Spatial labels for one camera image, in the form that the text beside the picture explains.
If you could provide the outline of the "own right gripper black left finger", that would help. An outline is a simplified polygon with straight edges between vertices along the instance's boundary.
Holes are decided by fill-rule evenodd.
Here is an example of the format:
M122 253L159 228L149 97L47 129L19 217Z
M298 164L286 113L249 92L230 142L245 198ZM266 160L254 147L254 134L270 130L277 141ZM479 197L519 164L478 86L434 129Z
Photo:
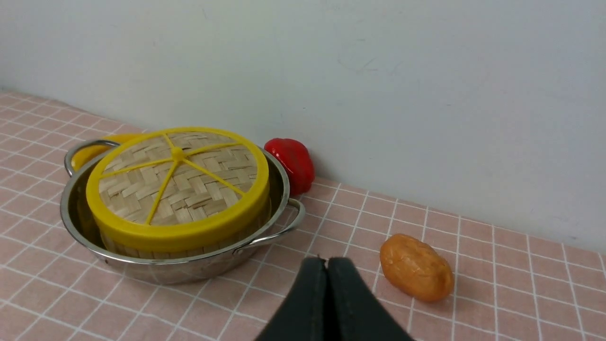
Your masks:
M324 259L303 259L292 287L258 341L324 341L328 274Z

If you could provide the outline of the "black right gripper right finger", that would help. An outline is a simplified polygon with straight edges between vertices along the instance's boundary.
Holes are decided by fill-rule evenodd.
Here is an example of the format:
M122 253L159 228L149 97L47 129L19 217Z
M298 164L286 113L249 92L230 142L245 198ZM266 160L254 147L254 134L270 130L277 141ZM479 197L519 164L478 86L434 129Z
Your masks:
M412 341L374 296L347 258L331 258L327 265L328 341Z

